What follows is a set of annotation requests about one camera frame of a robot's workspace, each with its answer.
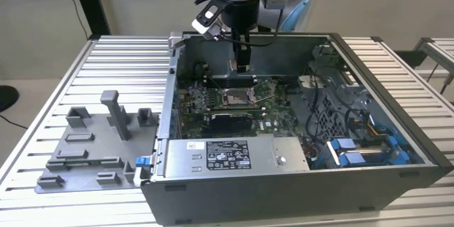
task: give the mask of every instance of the black chair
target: black chair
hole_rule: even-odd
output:
[[[0,113],[5,111],[17,101],[19,91],[15,87],[0,85]]]

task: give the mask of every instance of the black pole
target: black pole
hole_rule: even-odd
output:
[[[79,0],[84,9],[89,29],[93,35],[110,35],[111,30],[108,27],[103,5],[100,0]]]

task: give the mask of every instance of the metal workbench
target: metal workbench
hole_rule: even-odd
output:
[[[454,162],[454,108],[385,43],[345,38],[370,71]],[[167,38],[103,36],[73,62],[3,168],[0,226],[158,226],[140,189],[35,194],[36,179],[59,142],[71,106],[107,113],[106,89],[119,90],[128,112],[162,111]],[[409,191],[381,212],[234,222],[220,226],[453,226],[454,173]]]
[[[423,51],[447,72],[454,74],[454,38],[423,37],[415,50]]]

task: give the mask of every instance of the power supply label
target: power supply label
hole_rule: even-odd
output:
[[[247,141],[207,141],[208,170],[243,170],[251,168]]]

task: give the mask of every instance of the gray floor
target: gray floor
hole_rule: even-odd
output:
[[[20,93],[17,103],[5,110],[1,115],[12,122],[28,126],[41,110],[59,82],[59,79],[0,80],[0,85],[16,87]],[[0,119],[0,165],[3,165],[7,160],[24,132],[25,130],[23,128],[11,125]]]

